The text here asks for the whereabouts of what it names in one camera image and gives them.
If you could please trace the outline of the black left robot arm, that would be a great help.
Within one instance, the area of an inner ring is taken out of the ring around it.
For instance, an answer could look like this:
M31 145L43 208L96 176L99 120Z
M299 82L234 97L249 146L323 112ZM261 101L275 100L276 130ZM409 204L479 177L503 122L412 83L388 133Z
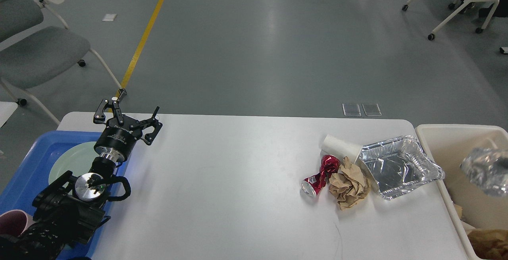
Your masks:
M89 171L74 176L66 171L32 202L33 224L17 236L1 234L2 260L55 260L68 244L87 244L97 229L110 220L107 202L127 199L132 189L116 168L127 161L137 141L151 145L163 124L159 107L141 121L121 112L120 99L105 99L94 114L94 123L105 129L94 145L97 153Z

